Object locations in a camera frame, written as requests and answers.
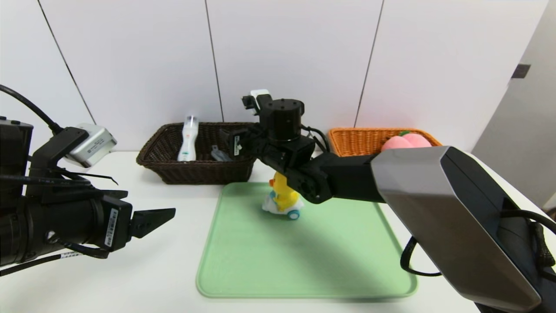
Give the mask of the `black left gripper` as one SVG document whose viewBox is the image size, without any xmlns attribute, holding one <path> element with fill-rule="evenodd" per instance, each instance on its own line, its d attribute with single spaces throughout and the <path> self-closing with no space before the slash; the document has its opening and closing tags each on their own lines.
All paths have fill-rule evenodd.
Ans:
<svg viewBox="0 0 556 313">
<path fill-rule="evenodd" d="M 175 208 L 142 210 L 107 194 L 48 194 L 30 201 L 25 216 L 28 238 L 24 260 L 68 249 L 107 258 L 129 238 L 144 238 L 175 217 Z"/>
</svg>

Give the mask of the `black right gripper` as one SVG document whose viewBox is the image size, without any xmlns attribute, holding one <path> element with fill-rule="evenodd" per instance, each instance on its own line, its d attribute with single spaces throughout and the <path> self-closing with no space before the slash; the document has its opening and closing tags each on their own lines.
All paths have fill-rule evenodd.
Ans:
<svg viewBox="0 0 556 313">
<path fill-rule="evenodd" d="M 221 141 L 229 146 L 230 156 L 233 159 L 254 159 L 258 156 L 257 148 L 258 140 L 260 139 L 260 131 L 258 129 L 242 128 L 229 131 L 221 128 L 218 134 Z"/>
</svg>

